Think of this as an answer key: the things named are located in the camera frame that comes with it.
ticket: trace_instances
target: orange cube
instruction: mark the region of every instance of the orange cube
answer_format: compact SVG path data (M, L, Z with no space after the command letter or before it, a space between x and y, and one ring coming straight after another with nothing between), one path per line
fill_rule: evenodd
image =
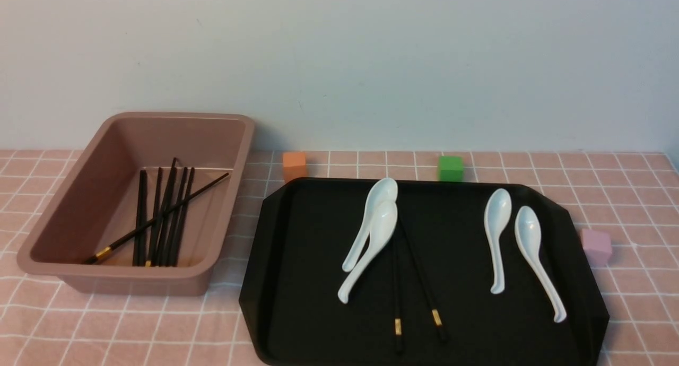
M307 175L304 151L288 151L283 153L283 180L286 183L296 178L306 177Z

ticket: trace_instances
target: pink cube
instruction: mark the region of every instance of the pink cube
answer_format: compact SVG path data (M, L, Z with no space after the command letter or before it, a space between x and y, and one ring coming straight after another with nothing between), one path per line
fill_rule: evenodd
M582 248L585 250L589 266L603 267L613 254L611 246L611 236L606 232L583 229L580 231Z

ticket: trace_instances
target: spoon handle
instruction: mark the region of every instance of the spoon handle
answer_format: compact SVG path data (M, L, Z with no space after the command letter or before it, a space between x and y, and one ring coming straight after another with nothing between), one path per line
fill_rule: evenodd
M361 257L361 260L359 260L358 264L356 264L354 269L351 270L349 276L344 279L342 286L340 286L339 291L337 291L337 296L342 303L349 302L349 293L351 293L351 288L354 287L356 281L358 281L359 277L361 277L361 274L363 274L363 271L378 254L378 252L380 251L371 250L371 248L368 248L368 250L365 251L363 257Z
M554 284L551 282L550 276L545 271L541 262L538 260L537 262L534 262L533 265L535 275L538 276L540 283L545 289L545 293L547 294L548 298L550 298L552 308L554 309L554 322L560 323L565 320L567 313L565 312L565 307L563 306L563 302L561 301L559 293L556 291Z
M500 238L491 239L490 260L493 262L493 286L490 293L499 294L504 291L504 265L502 264L502 252L500 252Z
M367 214L363 217L363 223L361 223L359 233L356 235L356 240L354 240L354 244L351 245L351 249L342 263L342 270L345 272L351 272L351 270L354 269L354 266L356 266L356 262L358 262L359 256L361 255L361 251L363 250L363 247L365 247L365 242L368 241L370 218L371 216L368 216Z

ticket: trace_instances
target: white grid line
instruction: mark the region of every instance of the white grid line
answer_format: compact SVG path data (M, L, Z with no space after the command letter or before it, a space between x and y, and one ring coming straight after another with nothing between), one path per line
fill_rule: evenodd
M589 155L585 154L585 157L587 158L587 161L589 161L589 163L591 164L591 160L590 160L590 158L589 158ZM616 155L614 155L614 157L615 157L616 161L618 162L618 165L621 166L622 164L620 163L619 158L618 158ZM599 179L599 175L598 175L596 172L594 173L594 175L595 175L595 177L596 177L597 182L599 182L599 184L601 184L601 180ZM626 175L626 173L625 173L625 178L628 180L628 182L630 182L630 178L628 178L628 176ZM610 201L611 201L611 198L608 196L608 193L606 192L606 190L604 190L604 195L606 195L606 199L608 199L608 201L610 202ZM616 211L615 208L612 208L612 210L613 210L613 213L615 214L615 218L616 218L616 219L618 220L618 222L620 223L620 226L622 227L623 232L625 232L625 235L628 236L628 240L630 240L630 234L628 234L628 231L626 230L625 226L623 225L623 221L620 219L620 216L618 216L618 211ZM634 251L634 254L635 254L636 257L637 257L637 260L638 260L639 264L643 264L643 262L641 262L641 257L639 256L639 253L638 253L638 251L637 251L636 246L632 246L631 248L632 248L632 250ZM613 274L613 270L611 270L611 269L612 269L612 268L609 267L609 270L608 270L608 271L609 271L609 273L611 274L611 278L613 279L613 284L615 285L615 288L616 288L618 291L620 291L620 287L618 286L618 281L615 279L615 276L614 276L614 274ZM650 277L650 273L648 272L648 270L647 270L647 269L643 269L643 272L645 273L645 275L646 275L646 276L648 277L648 279L650 280L650 284L653 286L653 290L655 291L655 293L658 294L658 293L659 293L658 288L655 286L655 282L653 281L652 277ZM631 317L631 316L632 316L632 313L631 313L630 307L628 306L628 302L626 301L625 298L621 298L621 299L622 299L622 301L623 301L623 305L625 306L625 309L628 311L628 316ZM667 310L667 306L665 306L665 303L664 303L664 301L663 301L662 298L660 298L660 302L661 302L662 305L663 305L663 308L664 308L664 310L665 310L665 313L667 313L667 317L670 317L670 319L671 319L672 315L670 315L669 311ZM632 323L632 326L634 327L634 330L635 330L635 332L636 332L636 335L638 336L638 338L639 338L639 340L640 340L640 342L641 342L641 344L642 344L643 350L647 352L647 359L648 359L648 362L650 362L650 364L653 366L653 364L654 364L654 363L653 363L653 359L650 357L650 355L648 355L648 347L647 347L647 345L646 345L645 339L643 339L643 335L641 335L641 332L639 331L639 327L638 327L638 326L636 325L636 323L634 323L634 322Z
M646 160L648 167L650 167L653 170L653 167L651 167L650 162L648 162L647 155L653 155L653 154L648 154L648 153L643 154L643 158ZM679 173L679 168L674 165L674 162L669 160L669 156L667 156L667 154L665 154L665 153L662 153L662 156L664 156L665 160L667 160L667 162L669 163L669 167L671 167L671 170L674 170L674 172Z
M67 339L63 338L53 338L53 337L29 337L28 335L25 334L0 334L0 338L29 338L29 339L39 339L41 341L53 341L53 342L66 342L68 341ZM107 344L109 342L114 342L115 344L160 344L160 345L190 345L190 344L196 344L196 345L208 345L208 346L219 346L219 345L228 345L228 344L236 344L236 345L251 345L252 342L250 341L218 341L218 342L205 342L205 341L194 341L194 342L189 342L189 341L153 341L149 339L117 339L115 341L111 341L110 339L97 339L97 338L74 338L73 342L93 342L93 343L102 343L102 344Z
M332 153L332 151L313 151L315 153ZM409 151L358 151L359 153L403 153L403 152L409 152ZM414 151L414 152L425 152L425 153L435 153L439 151ZM457 153L479 153L479 154L484 154L484 153L497 153L498 151L456 151ZM664 156L667 158L667 155L665 153L646 153L646 152L621 152L621 151L530 151L531 153L534 154L553 154L553 153L561 153L561 154L637 154L637 155L657 155L657 156ZM440 151L441 155L446 155L445 151ZM505 154L523 154L526 153L526 151L500 151L500 153L505 153ZM267 162L256 162L256 161L248 161L247 164L268 164ZM274 164L282 164L282 161L274 161ZM574 169L576 170L581 170L582 168L580 167L575 167ZM601 168L601 170L620 170L620 168Z
M123 310L120 313L120 316L118 317L118 323L116 324L116 329L114 329L114 334L111 336L111 342L109 342L109 346L106 347L106 351L104 352L104 358L101 360L102 366L106 364L106 359L109 357L109 352L111 352L111 346L114 344L114 341L116 340L116 335L118 334L118 330L120 329L120 324L123 322L125 313L128 312L127 307L129 305L129 300L132 297L132 286L133 286L132 283L129 284L128 298L127 301L125 301L125 306L123 306Z
M63 283L59 284L59 286L56 287L54 294L49 299L49 303L47 304L47 308L44 310L44 312L42 313L42 315L38 319L38 322L36 323L36 327L33 328L33 330L31 331L31 334L29 335L29 339L26 342L24 342L24 346L21 347L19 354L16 356L16 359L14 359L14 366L16 366L16 363L19 362L19 359L21 359L21 355L24 354L24 350L26 350L26 347L29 346L29 342L31 341L31 338L36 334L38 327L40 327L40 324L42 323L43 318L47 315L47 312L49 311L49 307L54 302L54 299L56 298L56 295L59 293L59 289L61 289L61 286L63 286Z
M34 165L33 168L32 168L32 170L31 170L31 175L32 175L32 173L36 170L36 168L37 168L39 162L40 162L39 160L36 161L36 165ZM26 180L24 180L24 183L22 183L22 185L18 188L18 190L21 189L21 187L24 187L24 185L26 184L26 182L28 181L28 179L29 179L29 178L26 178ZM9 203L14 199L15 196L16 196L16 194L14 194L14 196L10 197L10 200L7 202L8 205L9 205ZM29 217L28 219L26 219L26 222L21 226L21 228L20 228L19 230L20 230L20 231L23 231L24 228L26 228L26 226L29 225L29 223L31 222L31 219L32 219L32 217ZM10 240L10 241L7 243L7 245L5 245L5 248L3 248L2 252L0 252L0 259L2 259L3 257L5 257L5 250L6 250L7 248L9 248L10 245L12 245L12 242L14 242L14 240L16 240L17 237L19 237L19 234L14 235L14 238L12 238L12 240ZM16 295L16 292L19 290L19 288L21 287L21 284L23 284L23 282L24 282L24 280L26 280L26 278L27 278L27 275L26 275L26 274L24 274L24 276L21 277L21 280L19 280L19 282L16 284L16 287L14 287L14 291L12 291L12 294L10 294L10 298L7 300L8 302L12 302L12 299L14 299L14 296ZM0 320L2 320L2 319L5 317L5 314L6 314L6 313L7 313L7 308L5 308L5 309L3 310L2 316L0 316Z
M415 151L412 152L413 158L414 158L413 165L392 165L392 164L388 164L388 153L390 153L390 151L381 151L381 152L384 153L384 163L385 164L370 164L370 166L384 167L387 175L388 175L389 168L414 168L414 170L415 170L414 177L415 177L415 180L418 180L419 179L419 172L418 172L419 168L436 168L437 167L437 166L434 166L434 165L419 165L417 163L417 153ZM16 152L11 153L11 155L9 155L10 158L15 156L15 153ZM73 161L73 160L71 160L71 158L73 157L74 153L75 153L74 151L71 151L71 154L68 157L68 159L59 160L59 159L42 158L42 156L44 156L44 154L45 154L45 152L43 151L40 154L40 158L37 158L36 166L38 165L38 163L41 163L43 160L45 160L45 161L48 161L48 160L49 161L66 161L66 165L62 169L62 172L64 172L66 167L68 167L68 163ZM503 172L504 172L504 177L505 177L506 182L509 182L509 171L508 170L533 170L537 184L536 185L529 185L529 186L538 187L538 189L540 191L543 191L543 187L569 187L571 189L571 191L573 192L573 195L575 196L576 203L561 203L561 205L564 206L564 207L570 207L570 206L575 207L576 206L576 207L579 207L581 210L584 206L643 207L643 209L645 209L645 211L646 211L646 213L648 214L649 217L651 217L651 215L648 213L648 210L647 210L648 207L674 207L674 209L677 210L677 212L679 212L679 206L677 206L676 203L674 203L674 200L672 200L672 198L670 197L670 195L671 195L670 192L674 192L674 190L679 189L679 187L667 187L664 183L660 182L660 175L663 175L664 173L668 173L668 172L672 173L672 172L675 172L675 171L669 170L667 168L663 168L662 170L653 168L650 165L650 161L649 161L650 159L652 159L652 156L649 156L647 154L642 154L641 156L642 156L643 160L645 160L645 163L648 166L648 169L635 170L635 169L627 169L627 168L624 168L623 166L621 166L620 159L618 158L618 154L616 154L616 153L611 153L611 154L613 154L615 156L616 161L619 165L619 168L616 168L616 169L596 168L592 164L592 162L589 158L589 153L583 153L583 152L579 152L579 153L586 155L587 161L589 161L589 165L590 165L589 168L587 168L587 167L585 167L585 168L565 168L565 167L563 167L563 158L561 156L562 153L557 153L559 160L560 160L561 167L560 168L559 167L544 168L544 169L545 170L562 170L563 173L565 174L565 179L568 181L568 184L567 185L566 184L543 185L543 184L541 184L540 178L538 177L538 173L537 173L537 170L540 170L540 169L543 169L543 168L534 167L533 156L531 156L531 153L528 153L528 156L529 156L529 160L530 160L532 167L526 167L526 168L524 168L524 167L505 167L504 166L505 160L503 158L502 152L499 152L500 167L485 167L485 166L477 167L477 166L474 166L474 163L475 163L475 156L474 155L475 155L475 153L474 152L465 152L465 153L468 153L471 156L471 166L469 166L468 169L466 169L466 170L468 170L470 172L470 175L473 175L475 182L478 182L477 169L496 169L496 170L502 169ZM359 171L360 171L361 166L362 165L368 165L368 164L361 164L360 163L360 161L359 161L360 155L361 155L361 152L356 152L356 163L338 163L338 164L335 164L335 163L331 162L332 152L328 151L327 152L327 158L328 158L327 164L323 164L323 165L327 166L327 169L326 169L327 175L326 176L327 177L330 176L330 166L334 165L334 166L339 166L339 167L341 167L341 166L355 167L356 168L356 177L359 177ZM262 195L262 196L238 195L238 197L248 197L248 198L254 198L254 199L260 199L261 200L261 199L264 199L264 197L267 194L269 194L270 182L272 182L274 180L274 179L272 179L273 166L279 164L279 163L274 163L274 161L277 161L275 159L275 157L276 157L275 151L272 151L271 152L271 161L269 163L259 163L259 162L258 163L249 163L248 162L248 164L269 165L269 172L267 174L266 179L252 179L252 180L250 180L252 182L264 182L264 187L261 187L262 185L261 185L261 183L259 183L259 185L261 187L260 189L262 189L262 188L264 189L264 195ZM10 160L7 160L7 163L5 163L4 167L6 167L9 162L10 162ZM320 166L320 165L315 165L315 164L309 164L309 165L315 166L315 167ZM591 171L592 173L594 173L596 180L597 180L599 185L586 185L586 186L575 186L575 185L573 185L572 182L570 181L569 173L568 173L571 170ZM601 181L599 180L599 175L601 175L602 171L605 173L607 170L622 172L625 175L625 179L628 182L628 184L626 184L626 185L602 185ZM659 186L640 187L640 186L635 186L630 182L630 177L635 172L647 173L649 171L653 174L653 177L655 177L656 181L659 183ZM64 177L61 177L61 176L58 176L58 177L36 177L36 176L32 176L32 173L33 173L33 171L31 171L31 174L28 175L27 177L2 176L2 175L0 175L0 178L21 178L23 180L23 182L22 182L23 184L16 190L16 192L0 193L0 195L9 195L10 196L7 199L7 202L5 202L5 206L0 206L0 214L2 214L3 212L10 212L10 211L5 211L5 209L10 204L10 201L17 195L34 195L34 196L41 197L41 201L37 205L36 211L37 211L37 209L40 208L40 206L44 203L44 200L47 197L46 195L44 195L44 194L22 194L20 192L22 187L24 187L25 183L30 178L49 178L49 179L53 180L53 184L51 184L51 187L49 187L47 195L54 194L54 190L53 190L54 184L56 182L59 182L60 180L63 180L63 178L64 178ZM609 201L609 203L608 204L606 204L606 203L582 203L578 194L575 194L575 192L574 192L575 188L579 189L579 191L586 191L587 188L601 189L601 190L604 191L604 195L606 195L606 199ZM609 192L613 192L614 189L627 189L627 190L632 189L634 194L636 195L636 197L639 199L640 202L638 204L613 204L613 203L611 203L611 199L609 197ZM640 192L643 192L643 190L645 190L645 189L649 189L649 190L650 189L654 189L654 190L661 189L661 190L663 190L664 194L667 195L667 197L669 197L669 200L670 200L669 204L646 204L646 203L644 203L638 197L638 195L639 195ZM667 316L669 317L669 320L649 320L649 321L633 320L633 319L616 320L616 318L614 316L615 312L612 312L611 323L634 325L635 330L636 330L636 335L642 341L643 349L645 349L645 350L644 351L631 352L631 351L616 351L616 349L614 349L614 348L613 349L604 348L604 349L602 349L601 357L602 357L602 359L605 357L606 359L609 360L609 363L610 363L610 362L614 361L613 359L611 359L610 354L639 354L639 355L645 355L646 357L649 358L649 362L652 362L650 355L653 355L653 354L679 355L679 351L677 351L677 352L648 351L645 343L643 342L643 337L641 336L641 333L639 332L639 330L636 327L636 324L652 324L652 325L670 324L670 325L673 325L674 329L679 334L679 327L677 327L676 320L674 320L674 318L671 315L669 315L669 311L667 310L667 306L665 305L665 299L664 299L665 297L679 298L679 293L659 293L657 287L655 286L655 282L653 281L653 279L650 277L650 274L649 274L649 271L666 271L666 272L672 272L672 274L679 274L679 260L677 260L677 254L679 254L679 252L677 252L676 250L672 250L672 249L675 249L675 248L679 248L679 245L669 245L667 243L667 240L666 240L667 238L664 237L658 229L658 228L664 228L665 226L667 228L676 228L677 226L679 226L679 223L676 223L674 221L670 221L670 223L672 223L672 224L654 224L654 223L623 224L623 223L621 223L619 216L617 215L617 211L615 209L613 209L613 211L616 215L616 219L618 220L618 223L596 223L596 226L598 228L601 228L601 229L605 229L606 226L619 226L619 228L623 229L623 232L628 237L630 235L626 231L627 228L631 229L633 226L646 226L648 228L649 226L651 226L652 228L655 228L656 232L658 233L658 236L660 237L660 239L662 241L662 245L660 245L659 243L655 243L654 245L635 245L635 243L631 243L630 245L628 245L627 243L621 243L620 245L616 245L614 243L613 247L615 247L615 248L622 248L622 247L632 248L639 261L640 261L640 256L638 255L638 248L667 248L669 250L672 258L674 259L674 262L677 265L677 268L672 267L669 263L667 265L665 265L667 267L644 267L641 262L640 262L641 265L639 267L616 267L615 265L611 264L611 265L608 265L606 267L595 267L595 268L593 268L594 270L596 270L598 272L607 272L611 276L613 284L614 284L614 288L615 288L616 291L615 292L606 292L606 293L602 293L602 294L620 296L621 299L623 300L623 305L625 307L625 310L628 312L628 315L631 312L630 312L630 306L628 306L628 304L626 303L625 296L658 296L658 297L660 297L660 300L663 303L665 313L667 313ZM26 235L26 234L29 233L28 232L29 229L26 229L26 226L28 226L29 222L34 221L34 219L36 219L36 217L34 217L34 216L40 215L40 213L35 212L35 211L34 212L14 212L14 211L11 211L11 213L12 214L29 215L28 216L29 219L24 224L24 226L22 226L22 228L18 228L18 230L0 229L0 232L9 233L10 235L8 235L8 236L12 237L9 240L9 242L7 243L7 245L5 246L5 248L2 248L2 252L0 252L0 258L2 258L2 257L14 257L15 256L15 254L16 254L15 250L9 250L9 247L13 245L12 243L15 242L15 240L19 240L19 236ZM258 218L258 215L256 215L256 214L234 214L233 216L236 219L257 219ZM584 222L578 222L576 224L576 226L578 228L589 228L590 226L594 225L594 223L589 221L589 217L587 216L587 214L584 214L584 220L585 220ZM247 238L248 240L252 240L253 235L236 234L236 235L228 235L228 237L230 237L230 238ZM220 259L220 261L221 262L236 262L236 263L240 262L240 264L242 265L242 264L244 264L244 262L247 261L247 258L226 257L226 258ZM619 291L619 286L618 286L619 281L614 276L614 274L616 274L616 271L619 271L619 270L643 271L643 272L645 272L648 279L650 279L650 284L652 284L652 286L655 290L655 293L621 293ZM12 308L26 308L26 309L38 311L38 312L35 312L33 314L34 315L40 315L41 318L39 319L36 326L32 329L31 335L5 334L5 335L0 335L0 338L3 338L3 337L27 338L27 341L23 344L23 347L27 347L28 342L31 341L32 339L41 339L41 340L56 341L56 342L68 342L68 345L66 347L65 352L64 352L64 354L62 354L62 359L61 359L60 364L65 362L66 354L68 353L68 350L70 349L71 344L73 344L74 342L96 342L96 343L107 344L108 349L105 352L104 359L103 359L102 363L106 362L107 354L108 354L109 350L111 349L112 344L114 342L115 343L126 343L126 344L127 343L130 343L130 344L149 344L150 346L146 351L146 360L147 361L150 357L150 352L153 349L154 344L189 345L189 353L188 353L187 358L186 358L186 364L187 365L189 365L191 363L191 354L192 354L192 351L193 351L193 345L194 344L200 344L200 345L229 345L230 344L231 348L229 349L229 358L228 358L228 361L227 361L228 362L227 364L229 366L235 364L235 362L236 362L236 356L234 354L235 345L250 345L251 346L251 342L236 341L237 332L238 332L238 329L239 329L238 325L242 326L240 324L240 310L212 310L212 311L206 311L205 310L206 300L208 298L208 295L211 294L211 291L208 291L206 294L204 294L202 296L201 307L199 308L199 310L191 310L191 311L181 311L181 310L168 311L167 308L168 308L168 298L169 297L165 297L165 300L164 300L163 306L162 306L162 310L158 310L157 308L155 310L128 310L127 308L128 308L128 304L129 304L129 301L130 301L129 296L128 296L128 299L126 300L126 303L124 304L124 307L122 308L122 310L121 309L91 309L90 306L91 306L91 302L92 302L92 298L93 298L94 294L90 295L90 298L88 299L87 304L85 304L85 308L53 308L53 307L51 307L51 304L52 304L51 302L54 301L54 299L56 299L56 296L59 293L61 286L63 285L63 283L61 281L34 279L34 278L31 278L31 276L29 276L27 274L24 274L23 276L19 276L19 275L17 275L17 276L0 276L0 280L6 280L6 279L19 280L19 283L17 284L17 288L15 289L15 292L18 290L19 285L22 284L22 282L24 282L26 280L29 280L29 281L32 281L32 282L37 282L37 283L43 283L43 284L58 284L56 291L54 292L53 296L51 296L50 303L48 303L45 308L41 308L41 307L38 307L38 306L25 306L23 304L11 303L12 298L14 298L14 293L13 293L12 297L10 298L8 303L3 305L3 308L4 308L5 311L7 310L7 308L10 308L10 307L12 307ZM213 289L216 286L240 287L241 283L240 282L216 282L216 283L210 284L211 289ZM67 338L41 338L41 337L34 336L34 334L37 332L37 328L39 327L40 322L42 321L42 317L44 317L48 311L80 312L81 313L80 319L77 322L76 328L74 329L73 334L71 335L71 339L67 339ZM120 313L119 320L118 320L117 325L114 329L114 334L112 335L111 339L75 338L75 335L77 334L77 331L80 327L80 324L82 323L84 316L88 312ZM123 319L123 316L126 313L151 313L152 315L155 313L156 315L158 315L158 322L156 323L156 328L155 328L155 332L153 334L153 337L151 337L150 340L120 340L120 339L116 339L117 331L118 331L118 329L121 325L121 320ZM229 315L235 316L236 323L235 323L234 328L233 328L233 333L231 334L231 341L222 341L222 342L198 342L198 341L196 341L197 334L199 333L199 325L201 324L201 318L202 318L202 316L206 315L207 313L228 313ZM181 341L181 342L180 341L158 341L156 339L156 337L158 335L158 330L160 328L160 325L162 324L163 316L165 316L165 315L191 315L191 316L197 317L198 321L196 323L196 329L194 330L194 337L192 338L192 340L191 341ZM18 361L19 357L21 356L21 352L23 352L23 350L20 351L19 355L15 359L15 362Z
M149 345L149 349L146 351L146 358L144 359L144 366L148 364L149 358L151 356L151 350L153 349L153 344L157 344L158 340L155 339L156 336L158 336L158 329L160 329L160 323L163 321L163 314L165 313L165 308L168 305L168 301L170 299L170 296L165 296L165 302L163 303L163 308L160 310L160 315L158 315L158 322L155 323L155 330L153 330L153 335L151 336L151 344Z
M203 301L201 302L201 310L198 312L198 321L196 322L196 329L194 329L194 335L191 337L191 345L189 346L189 354L186 356L186 366L189 366L189 360L191 359L191 354L194 352L194 344L196 344L196 337L198 336L198 330L201 327L201 318L203 315L211 312L205 312L205 301L208 299L208 293L203 296Z
M85 305L85 309L83 309L83 312L80 315L80 318L78 319L78 323L75 324L75 329L73 330L73 334L71 334L71 339L68 340L68 345L66 345L66 349L64 350L64 354L61 354L61 360L59 361L59 366L63 366L63 364L64 364L64 359L66 359L66 354L68 354L68 349L70 349L71 345L73 345L73 340L75 339L75 335L77 334L78 330L80 329L80 324L82 324L83 318L85 318L85 315L87 315L88 308L90 307L90 304L92 303L92 299L94 299L94 293L90 294L90 299L87 301L87 304Z

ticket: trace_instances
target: container rim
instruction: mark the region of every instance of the container rim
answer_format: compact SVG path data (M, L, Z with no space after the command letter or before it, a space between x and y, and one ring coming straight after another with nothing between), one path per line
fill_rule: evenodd
M105 132L111 125L121 119L133 118L168 118L168 119L233 119L242 122L245 125L243 130L243 137L236 157L234 168L244 168L249 148L252 143L255 122L252 118L239 114L221 114L208 112L156 112L156 111L128 111L121 112L106 119L99 127L92 140L83 150L80 158L75 162L70 173L66 175L63 183L55 192L53 200L61 200L66 192L71 188L76 175L82 170L83 165L89 160L95 147L100 143L104 137ZM231 173L230 184L240 184L242 177L242 170ZM48 207L43 211L41 217L38 218L36 225L31 229L26 240L19 248L16 255L16 262L20 269L27 274L37 274L44 276L57 277L100 277L103 279L118 279L121 277L137 278L140 281L148 277L153 277L152 281L167 281L168 279L183 280L192 277L197 277L209 269L214 267L219 259L221 247L226 239L226 229L231 220L231 213L233 211L233 202L236 200L238 187L231 187L223 199L221 207L228 216L218 222L214 228L213 237L211 237L210 246L206 256L197 264L189 267L121 267L119 265L86 265L86 264L61 264L61 263L44 263L37 262L31 258L31 250L36 245L37 240L41 237L49 218L53 215L58 203L49 203Z

